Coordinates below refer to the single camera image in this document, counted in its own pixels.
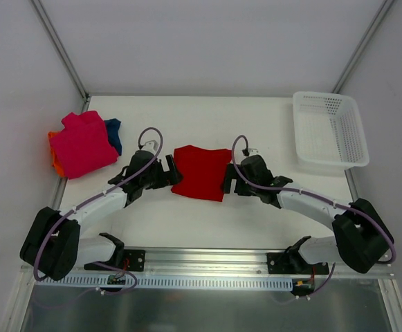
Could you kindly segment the red t shirt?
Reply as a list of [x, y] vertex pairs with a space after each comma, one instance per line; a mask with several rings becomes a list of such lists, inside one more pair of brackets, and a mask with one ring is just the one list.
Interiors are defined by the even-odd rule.
[[186, 145], [174, 150], [176, 168], [182, 181], [173, 185], [173, 194], [206, 201], [223, 201], [222, 185], [231, 161], [229, 149], [202, 149]]

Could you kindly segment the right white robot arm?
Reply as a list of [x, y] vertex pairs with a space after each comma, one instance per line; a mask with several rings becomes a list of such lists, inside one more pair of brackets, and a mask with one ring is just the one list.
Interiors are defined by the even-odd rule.
[[365, 274], [383, 263], [385, 253], [392, 254], [389, 263], [396, 258], [394, 238], [368, 200], [338, 201], [288, 177], [274, 176], [258, 154], [238, 165], [227, 165], [223, 191], [257, 197], [262, 203], [297, 212], [333, 232], [328, 237], [305, 236], [287, 248], [285, 260], [296, 273], [305, 273], [314, 264], [341, 261]]

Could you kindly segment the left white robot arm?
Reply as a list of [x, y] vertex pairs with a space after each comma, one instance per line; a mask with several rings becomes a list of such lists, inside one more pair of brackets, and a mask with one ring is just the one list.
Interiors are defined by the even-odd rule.
[[181, 182], [183, 176], [171, 154], [165, 157], [168, 170], [149, 151], [138, 150], [130, 163], [109, 180], [98, 194], [67, 210], [42, 208], [31, 225], [19, 252], [20, 258], [37, 269], [40, 280], [59, 281], [74, 268], [115, 270], [125, 259], [125, 245], [101, 232], [86, 238], [84, 233], [110, 214], [138, 200], [145, 190], [157, 190]]

